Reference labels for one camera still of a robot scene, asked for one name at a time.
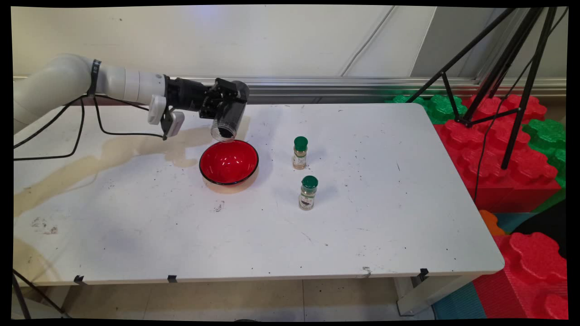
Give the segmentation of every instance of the green lid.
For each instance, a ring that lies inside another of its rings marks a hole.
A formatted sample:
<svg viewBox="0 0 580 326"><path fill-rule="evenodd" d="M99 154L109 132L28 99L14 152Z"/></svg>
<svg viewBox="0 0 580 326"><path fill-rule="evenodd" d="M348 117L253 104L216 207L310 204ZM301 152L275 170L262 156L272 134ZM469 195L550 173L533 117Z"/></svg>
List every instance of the green lid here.
<svg viewBox="0 0 580 326"><path fill-rule="evenodd" d="M305 151L306 145L308 145L308 139L306 137L298 136L294 139L294 148L297 151Z"/></svg>
<svg viewBox="0 0 580 326"><path fill-rule="evenodd" d="M314 189L318 187L318 179L312 175L307 175L302 179L302 186L304 186L304 188Z"/></svg>

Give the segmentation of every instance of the floor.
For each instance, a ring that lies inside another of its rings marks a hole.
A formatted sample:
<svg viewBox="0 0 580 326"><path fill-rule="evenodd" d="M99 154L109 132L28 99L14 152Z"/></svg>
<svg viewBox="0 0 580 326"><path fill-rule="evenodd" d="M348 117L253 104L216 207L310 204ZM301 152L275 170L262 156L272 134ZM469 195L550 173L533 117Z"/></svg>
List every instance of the floor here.
<svg viewBox="0 0 580 326"><path fill-rule="evenodd" d="M72 318L234 321L432 320L431 308L400 317L389 278L71 287Z"/></svg>

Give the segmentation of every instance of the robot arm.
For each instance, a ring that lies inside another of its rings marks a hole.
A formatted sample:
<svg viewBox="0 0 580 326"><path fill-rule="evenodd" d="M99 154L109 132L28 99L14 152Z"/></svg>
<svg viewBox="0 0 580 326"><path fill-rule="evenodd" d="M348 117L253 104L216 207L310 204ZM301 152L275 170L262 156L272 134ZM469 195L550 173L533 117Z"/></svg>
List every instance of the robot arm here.
<svg viewBox="0 0 580 326"><path fill-rule="evenodd" d="M175 109L199 112L214 119L212 136L221 142L235 138L249 95L240 81L217 78L207 87L188 79L101 64L77 55L60 55L40 71L14 83L14 133L50 110L85 93L149 104L148 122L161 123L164 140L178 133L184 120Z"/></svg>

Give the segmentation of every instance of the table leg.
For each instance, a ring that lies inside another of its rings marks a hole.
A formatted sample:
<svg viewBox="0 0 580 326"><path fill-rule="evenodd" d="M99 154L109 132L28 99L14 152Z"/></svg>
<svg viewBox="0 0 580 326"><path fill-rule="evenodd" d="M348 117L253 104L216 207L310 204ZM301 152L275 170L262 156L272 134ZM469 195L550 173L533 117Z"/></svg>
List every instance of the table leg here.
<svg viewBox="0 0 580 326"><path fill-rule="evenodd" d="M430 276L406 294L399 294L399 314L413 316L477 277L479 275Z"/></svg>

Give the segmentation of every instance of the black border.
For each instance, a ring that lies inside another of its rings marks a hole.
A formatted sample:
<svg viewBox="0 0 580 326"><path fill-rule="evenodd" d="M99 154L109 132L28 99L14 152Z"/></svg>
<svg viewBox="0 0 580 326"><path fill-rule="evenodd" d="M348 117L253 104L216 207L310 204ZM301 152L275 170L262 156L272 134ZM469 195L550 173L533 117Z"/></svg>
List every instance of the black border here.
<svg viewBox="0 0 580 326"><path fill-rule="evenodd" d="M211 182L211 183L214 183L214 184L219 184L220 186L231 186L232 184L237 184L237 183L240 183L240 182L246 181L246 180L247 180L249 177L251 177L251 176L254 174L254 172L256 172L256 170L258 169L258 164L260 163L260 155L258 155L258 151L257 151L257 150L254 148L254 146L252 146L252 144L250 144L250 143L248 143L248 142L245 142L245 141L243 141L243 140L240 140L240 139L235 139L235 140L234 140L234 142L243 142L243 143L246 143L246 144L250 145L250 147L251 147L251 148L254 150L254 152L256 152L256 166L254 167L254 170L253 170L253 171L252 171L250 174L248 174L248 176L247 176L247 177L245 177L245 178L243 178L243 179L241 179L241 180L239 180L239 181L232 182L232 183L222 183L222 182L217 182L217 181L213 181L212 179L208 178L208 177L207 177L207 175L205 175L205 174L204 174L204 171L202 171L202 170L201 170L201 158L202 158L202 157L204 157L204 155L205 155L205 152L207 152L207 151L208 151L210 148L212 148L213 146L215 146L215 145L219 144L219 143L215 143L215 144L213 144L213 145L211 145L211 146L209 146L208 148L206 148L206 149L205 149L205 151L204 151L204 152L201 154L201 156L200 156L200 163L198 164L198 166L199 166L199 168L200 168L200 173L201 173L201 175L202 175L202 176L204 176L204 178L205 178L207 181L209 181L209 182Z"/></svg>

